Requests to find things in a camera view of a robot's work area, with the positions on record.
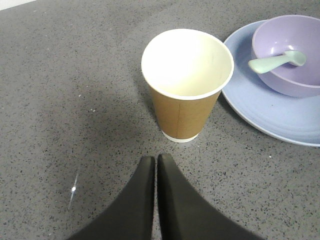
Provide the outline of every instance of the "plate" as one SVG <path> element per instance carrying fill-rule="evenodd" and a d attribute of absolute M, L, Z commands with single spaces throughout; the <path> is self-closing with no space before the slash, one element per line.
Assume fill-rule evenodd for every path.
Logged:
<path fill-rule="evenodd" d="M 252 36 L 265 21 L 243 26 L 225 40 L 234 58 L 234 72 L 222 93 L 235 112 L 261 132 L 285 142 L 320 147 L 320 96 L 278 93 L 248 66 Z"/>

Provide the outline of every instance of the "plastic spoon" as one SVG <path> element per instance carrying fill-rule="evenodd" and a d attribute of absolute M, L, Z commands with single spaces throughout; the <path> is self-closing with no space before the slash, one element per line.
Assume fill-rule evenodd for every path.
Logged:
<path fill-rule="evenodd" d="M 250 60 L 248 65 L 256 73 L 264 74 L 286 63 L 301 67 L 306 63 L 306 60 L 306 55 L 300 51 L 285 51 L 283 55 L 280 56 L 271 56 Z"/>

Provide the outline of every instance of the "paper cup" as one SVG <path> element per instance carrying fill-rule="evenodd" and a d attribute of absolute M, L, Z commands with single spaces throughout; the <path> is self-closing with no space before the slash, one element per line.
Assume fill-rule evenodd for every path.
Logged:
<path fill-rule="evenodd" d="M 163 134 L 188 142 L 204 127 L 234 61 L 216 37 L 192 29 L 165 31 L 146 46 L 141 69 Z"/>

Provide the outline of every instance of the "bowl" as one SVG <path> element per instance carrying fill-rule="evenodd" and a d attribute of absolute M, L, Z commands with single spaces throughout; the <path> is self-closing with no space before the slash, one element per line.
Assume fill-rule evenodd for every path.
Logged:
<path fill-rule="evenodd" d="M 264 22 L 253 34 L 253 58 L 278 56 L 290 50 L 306 55 L 303 66 L 286 63 L 258 76 L 270 88 L 285 95 L 300 98 L 320 95 L 320 19 L 278 16 Z"/>

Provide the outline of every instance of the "granite countertop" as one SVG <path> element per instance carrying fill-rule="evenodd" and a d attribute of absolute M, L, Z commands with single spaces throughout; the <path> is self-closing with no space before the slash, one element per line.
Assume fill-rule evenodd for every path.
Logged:
<path fill-rule="evenodd" d="M 140 68 L 145 46 L 165 30 L 224 41 L 286 14 L 320 18 L 320 2 L 37 0 L 1 10 L 0 239 L 65 239 L 115 199 L 141 156 L 160 153 L 248 230 L 319 239 L 318 148 L 258 131 L 222 95 L 195 140 L 171 142 Z M 152 239 L 161 239 L 156 209 Z"/>

